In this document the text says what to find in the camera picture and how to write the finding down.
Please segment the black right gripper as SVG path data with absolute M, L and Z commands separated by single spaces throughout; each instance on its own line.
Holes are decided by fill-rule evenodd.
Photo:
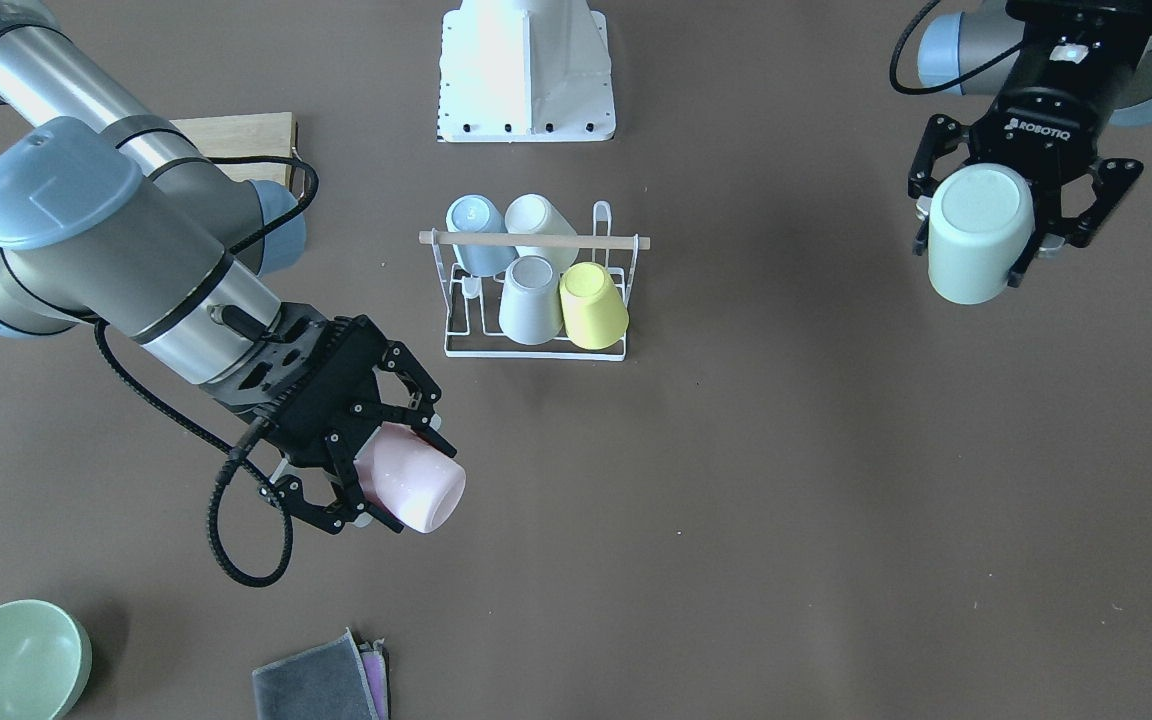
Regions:
M 340 420 L 355 416 L 376 425 L 410 429 L 444 456 L 454 447 L 434 429 L 435 401 L 442 388 L 420 361 L 399 341 L 389 341 L 367 316 L 329 319 L 306 304 L 283 304 L 273 325 L 274 341 L 256 344 L 228 374 L 206 382 L 204 391 L 230 414 L 273 420 L 268 441 L 285 457 L 262 501 L 294 520 L 338 535 L 347 526 L 384 526 L 401 533 L 403 524 L 361 488 L 353 467 L 353 446 Z M 406 406 L 379 400 L 376 370 L 397 378 Z M 338 433 L 340 438 L 328 438 Z

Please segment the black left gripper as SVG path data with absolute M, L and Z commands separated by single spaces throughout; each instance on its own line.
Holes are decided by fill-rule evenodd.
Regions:
M 1020 287 L 1044 247 L 1087 247 L 1144 170 L 1137 159 L 1097 158 L 1098 138 L 1126 88 L 1126 41 L 1091 29 L 1029 28 L 1021 38 L 1005 85 L 968 132 L 968 162 L 1001 164 L 1030 182 L 1034 229 L 1007 270 L 1011 288 Z M 965 141 L 958 120 L 929 118 L 908 173 L 908 195 L 922 223 L 915 256 L 929 249 L 932 199 L 942 182 L 937 164 Z M 1084 176 L 1092 179 L 1094 199 L 1078 215 L 1064 217 L 1062 188 Z

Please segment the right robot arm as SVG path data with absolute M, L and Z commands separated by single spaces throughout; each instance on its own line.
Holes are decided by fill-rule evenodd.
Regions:
M 366 316 L 279 300 L 273 260 L 241 252 L 301 234 L 291 192 L 229 179 L 38 1 L 0 1 L 0 99 L 31 124 L 0 156 L 0 334 L 108 323 L 264 430 L 283 462 L 262 495 L 325 532 L 444 524 L 467 479 L 442 389 Z

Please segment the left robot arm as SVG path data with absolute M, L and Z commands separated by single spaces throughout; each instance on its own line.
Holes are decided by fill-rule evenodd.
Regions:
M 1105 158 L 1108 126 L 1152 123 L 1152 1 L 924 6 L 914 94 L 991 94 L 973 123 L 935 114 L 908 173 L 914 252 L 955 304 L 1020 286 L 1038 256 L 1087 247 L 1144 169 Z

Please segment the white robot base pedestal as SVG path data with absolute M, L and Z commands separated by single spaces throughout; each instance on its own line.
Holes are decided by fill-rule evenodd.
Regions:
M 608 23 L 585 1 L 463 1 L 444 14 L 435 141 L 616 135 Z

